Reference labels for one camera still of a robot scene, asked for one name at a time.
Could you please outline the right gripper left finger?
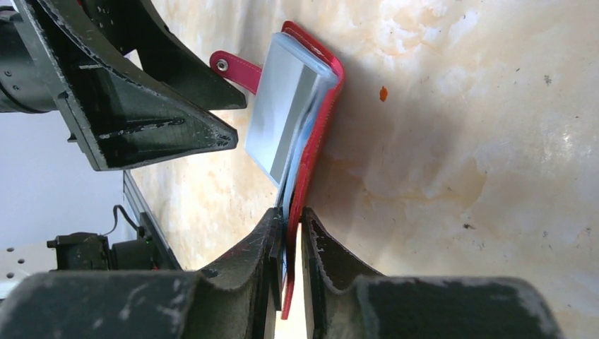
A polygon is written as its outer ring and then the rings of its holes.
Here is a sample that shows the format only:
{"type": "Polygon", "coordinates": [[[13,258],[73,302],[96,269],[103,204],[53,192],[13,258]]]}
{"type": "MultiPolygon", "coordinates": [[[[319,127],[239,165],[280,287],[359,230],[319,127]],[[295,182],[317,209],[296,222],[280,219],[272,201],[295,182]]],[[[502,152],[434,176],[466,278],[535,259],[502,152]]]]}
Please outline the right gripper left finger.
{"type": "Polygon", "coordinates": [[[282,212],[197,271],[71,270],[24,279],[1,305],[2,338],[272,338],[282,212]]]}

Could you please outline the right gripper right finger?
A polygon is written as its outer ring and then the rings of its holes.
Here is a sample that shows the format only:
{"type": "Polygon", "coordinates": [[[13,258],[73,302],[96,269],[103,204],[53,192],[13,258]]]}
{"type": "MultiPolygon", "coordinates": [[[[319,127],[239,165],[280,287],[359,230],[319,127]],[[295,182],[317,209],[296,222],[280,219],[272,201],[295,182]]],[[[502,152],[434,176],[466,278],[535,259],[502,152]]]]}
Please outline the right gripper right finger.
{"type": "Polygon", "coordinates": [[[505,277],[387,276],[302,217],[310,338],[562,338],[545,298],[505,277]]]}

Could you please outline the silver credit card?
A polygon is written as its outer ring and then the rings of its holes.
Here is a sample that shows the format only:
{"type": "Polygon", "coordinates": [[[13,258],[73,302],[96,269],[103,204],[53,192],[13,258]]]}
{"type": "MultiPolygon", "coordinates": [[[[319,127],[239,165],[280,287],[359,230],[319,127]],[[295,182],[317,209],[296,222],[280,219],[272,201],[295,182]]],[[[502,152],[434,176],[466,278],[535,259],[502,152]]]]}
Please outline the silver credit card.
{"type": "Polygon", "coordinates": [[[271,36],[244,149],[280,186],[295,134],[338,83],[333,69],[288,33],[271,36]]]}

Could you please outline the red card holder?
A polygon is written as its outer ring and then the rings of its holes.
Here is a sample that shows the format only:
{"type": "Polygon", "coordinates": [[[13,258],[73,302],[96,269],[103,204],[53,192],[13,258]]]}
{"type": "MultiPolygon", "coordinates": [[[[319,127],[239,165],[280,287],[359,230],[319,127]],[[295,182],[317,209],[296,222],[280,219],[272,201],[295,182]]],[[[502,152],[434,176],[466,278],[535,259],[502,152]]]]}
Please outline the red card holder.
{"type": "MultiPolygon", "coordinates": [[[[305,205],[312,173],[325,143],[333,109],[345,81],[345,69],[330,50],[297,23],[287,20],[279,32],[288,33],[298,39],[300,44],[329,65],[338,77],[338,83],[327,90],[319,108],[308,113],[301,128],[297,130],[295,142],[288,154],[283,180],[281,185],[277,186],[275,206],[282,212],[284,244],[281,268],[285,294],[280,308],[282,319],[287,319],[295,286],[295,250],[300,215],[305,205]]],[[[209,65],[219,76],[247,89],[256,99],[263,66],[257,66],[223,50],[211,54],[209,65]]]]}

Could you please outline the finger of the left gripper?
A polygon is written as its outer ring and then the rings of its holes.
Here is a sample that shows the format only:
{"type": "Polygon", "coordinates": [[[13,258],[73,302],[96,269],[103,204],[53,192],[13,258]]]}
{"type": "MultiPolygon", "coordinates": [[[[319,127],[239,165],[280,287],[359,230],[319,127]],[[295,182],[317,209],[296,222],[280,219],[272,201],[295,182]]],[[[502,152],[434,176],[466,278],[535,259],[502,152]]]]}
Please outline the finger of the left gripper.
{"type": "Polygon", "coordinates": [[[174,35],[151,1],[82,0],[89,19],[121,55],[135,50],[156,81],[208,110],[244,109],[245,95],[174,35]]]}

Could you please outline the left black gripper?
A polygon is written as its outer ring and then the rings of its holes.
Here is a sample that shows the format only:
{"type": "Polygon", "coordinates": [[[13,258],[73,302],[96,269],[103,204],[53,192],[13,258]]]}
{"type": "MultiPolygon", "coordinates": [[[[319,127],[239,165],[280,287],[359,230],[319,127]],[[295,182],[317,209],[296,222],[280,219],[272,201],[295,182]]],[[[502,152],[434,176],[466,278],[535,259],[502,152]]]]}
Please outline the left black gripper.
{"type": "Polygon", "coordinates": [[[58,111],[97,171],[129,170],[237,146],[235,128],[145,73],[80,1],[1,6],[1,112],[58,111]]]}

